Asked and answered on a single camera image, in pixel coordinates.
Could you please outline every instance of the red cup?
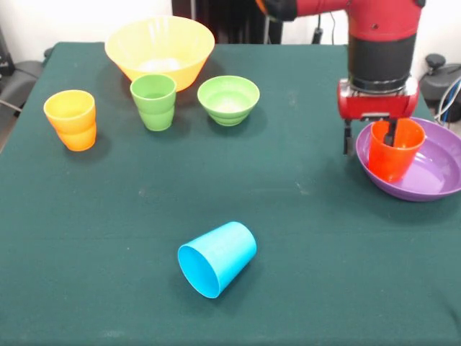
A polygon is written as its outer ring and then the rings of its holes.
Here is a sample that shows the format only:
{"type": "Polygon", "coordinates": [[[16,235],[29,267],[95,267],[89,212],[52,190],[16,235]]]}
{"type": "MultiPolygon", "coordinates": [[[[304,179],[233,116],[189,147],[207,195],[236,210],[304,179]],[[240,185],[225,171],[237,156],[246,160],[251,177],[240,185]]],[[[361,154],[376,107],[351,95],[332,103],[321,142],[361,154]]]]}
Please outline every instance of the red cup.
{"type": "Polygon", "coordinates": [[[422,126],[412,119],[397,122],[394,146],[384,144],[389,122],[381,120],[372,124],[368,168],[386,182],[397,182],[410,168],[426,134],[422,126]]]}

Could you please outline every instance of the green bowl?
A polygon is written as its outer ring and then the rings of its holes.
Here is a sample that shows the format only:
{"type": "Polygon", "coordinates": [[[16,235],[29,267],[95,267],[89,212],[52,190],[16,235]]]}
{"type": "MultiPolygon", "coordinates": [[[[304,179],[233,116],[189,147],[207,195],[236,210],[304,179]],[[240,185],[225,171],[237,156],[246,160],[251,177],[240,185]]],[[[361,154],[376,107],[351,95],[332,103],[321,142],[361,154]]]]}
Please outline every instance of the green bowl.
{"type": "Polygon", "coordinates": [[[252,81],[238,76],[219,76],[203,83],[197,96],[210,117],[222,126],[240,124],[259,100],[252,81]]]}

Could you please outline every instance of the purple plate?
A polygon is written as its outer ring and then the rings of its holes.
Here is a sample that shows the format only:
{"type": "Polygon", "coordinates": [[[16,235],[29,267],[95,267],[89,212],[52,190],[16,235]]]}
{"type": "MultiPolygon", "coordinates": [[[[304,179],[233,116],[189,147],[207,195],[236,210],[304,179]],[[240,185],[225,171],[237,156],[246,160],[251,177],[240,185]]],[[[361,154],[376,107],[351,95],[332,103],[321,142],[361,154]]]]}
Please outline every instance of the purple plate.
{"type": "Polygon", "coordinates": [[[437,200],[461,190],[461,138],[432,121],[412,118],[424,128],[426,140],[399,182],[385,182],[368,169],[370,129],[360,132],[357,156],[368,177],[383,191],[402,200],[437,200]]]}

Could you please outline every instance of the blue cup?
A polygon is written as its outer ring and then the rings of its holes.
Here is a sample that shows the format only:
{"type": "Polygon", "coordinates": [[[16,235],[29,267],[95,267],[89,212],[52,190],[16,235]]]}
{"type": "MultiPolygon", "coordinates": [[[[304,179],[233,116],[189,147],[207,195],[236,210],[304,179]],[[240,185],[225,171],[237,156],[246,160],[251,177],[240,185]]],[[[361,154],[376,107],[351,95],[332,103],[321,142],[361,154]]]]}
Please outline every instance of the blue cup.
{"type": "Polygon", "coordinates": [[[255,254],[253,234],[233,221],[182,245],[178,260],[193,288],[217,298],[255,254]]]}

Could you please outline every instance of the cup rim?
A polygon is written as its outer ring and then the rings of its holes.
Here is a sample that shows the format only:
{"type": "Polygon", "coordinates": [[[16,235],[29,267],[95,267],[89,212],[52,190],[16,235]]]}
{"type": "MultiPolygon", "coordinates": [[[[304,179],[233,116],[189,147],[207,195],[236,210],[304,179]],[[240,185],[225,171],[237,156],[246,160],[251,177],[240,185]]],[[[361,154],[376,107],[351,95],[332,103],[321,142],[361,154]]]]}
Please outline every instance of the cup rim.
{"type": "MultiPolygon", "coordinates": [[[[256,99],[254,100],[254,102],[251,103],[251,106],[247,107],[247,108],[244,108],[242,110],[239,110],[238,112],[245,112],[247,110],[250,110],[252,107],[254,107],[259,99],[261,98],[261,92],[258,88],[258,86],[256,85],[256,83],[254,83],[252,80],[248,79],[248,78],[245,78],[245,77],[242,77],[242,76],[234,76],[234,75],[230,75],[230,74],[226,74],[226,75],[223,75],[223,76],[216,76],[216,77],[212,77],[210,79],[207,79],[206,81],[204,81],[200,86],[199,86],[199,89],[197,90],[197,98],[200,102],[200,104],[207,108],[207,109],[210,109],[210,110],[213,110],[212,107],[209,107],[208,104],[204,101],[203,97],[200,96],[200,93],[201,91],[203,90],[203,88],[205,87],[205,85],[208,83],[208,82],[211,82],[211,81],[214,81],[216,79],[240,79],[240,80],[244,80],[245,82],[248,82],[250,83],[250,85],[252,85],[256,92],[257,92],[257,97],[256,99]]],[[[237,113],[237,112],[224,112],[226,114],[233,114],[233,113],[237,113]]]]}
{"type": "Polygon", "coordinates": [[[130,92],[133,96],[136,96],[138,99],[142,99],[144,101],[159,101],[159,100],[162,100],[162,99],[166,99],[167,97],[170,97],[172,94],[176,93],[176,90],[178,89],[178,84],[177,82],[171,78],[170,76],[168,76],[167,74],[144,74],[142,76],[139,76],[138,78],[134,79],[131,84],[130,84],[130,92]],[[165,96],[162,96],[162,97],[157,97],[155,99],[150,99],[150,98],[147,98],[147,97],[142,97],[142,96],[139,96],[138,94],[136,94],[134,91],[133,91],[133,85],[135,84],[135,82],[139,81],[140,79],[142,78],[147,78],[147,77],[158,77],[158,76],[162,76],[162,77],[165,77],[167,79],[169,79],[170,81],[173,82],[174,84],[174,88],[173,90],[171,90],[168,94],[166,94],[165,96]]]}
{"type": "Polygon", "coordinates": [[[217,298],[220,293],[221,293],[221,290],[222,290],[222,285],[221,285],[221,282],[219,281],[219,278],[218,278],[218,275],[216,274],[216,270],[215,268],[213,268],[213,266],[211,265],[210,261],[208,261],[208,259],[197,249],[195,249],[194,247],[190,246],[189,243],[186,243],[186,244],[183,244],[179,247],[178,249],[178,253],[177,253],[177,256],[178,256],[178,262],[179,262],[179,267],[181,268],[181,271],[183,273],[183,275],[185,276],[186,280],[189,282],[189,284],[198,292],[200,293],[202,296],[204,296],[205,298],[211,298],[211,299],[214,299],[214,298],[217,298]],[[212,273],[213,273],[213,279],[215,280],[215,283],[217,285],[217,291],[213,292],[214,294],[205,294],[203,292],[203,290],[199,290],[197,288],[197,285],[195,285],[195,283],[193,283],[191,280],[190,280],[190,276],[188,275],[189,272],[186,273],[186,270],[184,270],[184,266],[183,266],[183,262],[181,261],[181,251],[183,249],[189,249],[189,250],[192,250],[196,255],[200,256],[201,258],[203,258],[207,265],[210,267],[210,269],[212,270],[212,273]]]}
{"type": "MultiPolygon", "coordinates": [[[[398,147],[394,147],[394,146],[389,146],[390,148],[394,149],[394,150],[399,150],[399,151],[409,151],[409,150],[414,150],[414,149],[417,149],[419,147],[421,147],[424,143],[424,141],[426,140],[426,131],[424,131],[424,128],[419,125],[415,120],[411,119],[410,117],[406,117],[406,118],[403,118],[403,119],[399,119],[399,120],[410,120],[414,125],[416,125],[417,128],[419,128],[422,133],[423,133],[423,140],[416,144],[415,146],[409,146],[409,147],[406,147],[406,148],[398,148],[398,147]]],[[[371,127],[370,127],[370,135],[371,135],[371,139],[375,139],[378,143],[381,143],[381,141],[379,141],[377,139],[377,137],[375,136],[375,134],[373,133],[373,126],[375,126],[375,124],[377,124],[379,121],[377,122],[374,122],[373,124],[371,124],[371,127]]]]}
{"type": "Polygon", "coordinates": [[[95,100],[94,100],[94,96],[92,94],[90,94],[89,92],[85,91],[85,90],[80,90],[80,89],[69,89],[69,90],[63,90],[63,91],[60,91],[60,92],[56,92],[55,94],[51,95],[50,97],[47,98],[47,100],[45,101],[45,104],[43,104],[43,112],[46,114],[46,116],[50,119],[53,119],[53,120],[59,120],[59,121],[71,121],[71,120],[75,120],[75,119],[78,119],[79,117],[81,117],[83,114],[86,114],[87,112],[89,112],[90,110],[92,110],[94,107],[95,107],[95,100]],[[82,94],[86,94],[88,96],[91,97],[91,105],[88,107],[88,109],[84,110],[81,114],[78,114],[78,115],[74,115],[73,117],[55,117],[54,115],[50,115],[48,114],[48,112],[46,111],[46,107],[47,107],[47,104],[52,100],[54,99],[55,97],[59,97],[61,96],[62,94],[68,94],[70,92],[78,92],[78,93],[82,93],[82,94]]]}

